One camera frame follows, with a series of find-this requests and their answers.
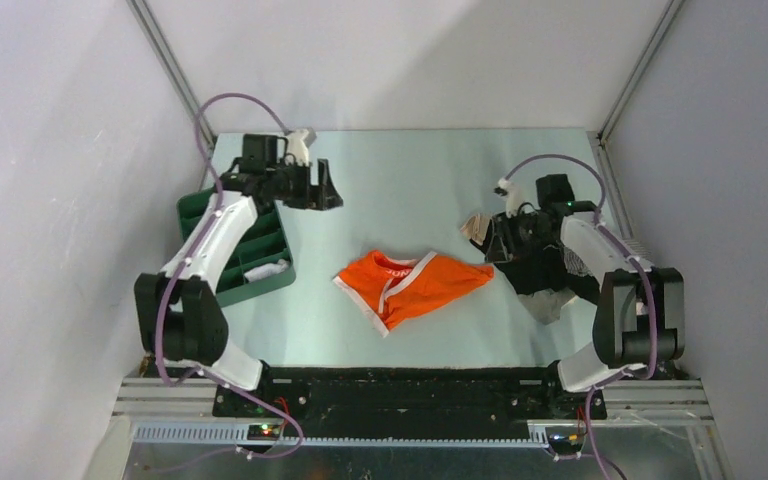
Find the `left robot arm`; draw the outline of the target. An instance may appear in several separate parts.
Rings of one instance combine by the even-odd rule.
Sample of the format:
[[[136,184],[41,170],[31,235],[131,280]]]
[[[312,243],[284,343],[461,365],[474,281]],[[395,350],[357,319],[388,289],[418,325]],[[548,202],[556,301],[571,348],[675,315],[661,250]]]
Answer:
[[[237,402],[252,416],[274,408],[276,390],[261,380],[265,364],[230,340],[217,289],[238,244],[270,208],[342,206],[328,161],[310,158],[315,140],[311,129],[244,135],[230,167],[212,174],[205,211],[181,249],[159,272],[138,276],[140,335],[168,385],[175,381],[167,364],[179,362],[225,388],[239,388]]]

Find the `white underwear black trim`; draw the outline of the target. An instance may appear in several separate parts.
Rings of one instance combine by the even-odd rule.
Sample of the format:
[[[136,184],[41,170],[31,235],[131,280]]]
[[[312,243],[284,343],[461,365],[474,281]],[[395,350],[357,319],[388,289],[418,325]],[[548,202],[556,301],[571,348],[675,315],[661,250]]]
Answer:
[[[262,281],[266,278],[285,272],[291,263],[285,259],[279,259],[276,262],[266,263],[244,272],[244,278],[247,283]]]

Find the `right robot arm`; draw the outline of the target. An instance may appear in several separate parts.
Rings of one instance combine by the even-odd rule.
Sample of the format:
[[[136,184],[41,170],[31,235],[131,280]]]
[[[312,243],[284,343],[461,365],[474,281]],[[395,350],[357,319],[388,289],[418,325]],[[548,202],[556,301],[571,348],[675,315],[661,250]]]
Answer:
[[[600,208],[575,198],[567,177],[537,182],[538,204],[491,216],[485,258],[497,266],[558,268],[569,254],[596,283],[591,341],[556,364],[559,380],[541,392],[545,411],[566,418],[581,392],[625,376],[650,378],[685,350],[684,279],[637,255],[603,221]]]

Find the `orange underwear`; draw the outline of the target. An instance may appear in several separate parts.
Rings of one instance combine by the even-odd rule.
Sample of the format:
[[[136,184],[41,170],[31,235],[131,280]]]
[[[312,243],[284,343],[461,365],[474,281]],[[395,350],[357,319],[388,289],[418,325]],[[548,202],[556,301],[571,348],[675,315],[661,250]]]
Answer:
[[[418,259],[394,259],[372,250],[351,262],[333,283],[383,337],[483,287],[495,276],[491,265],[473,265],[434,251]]]

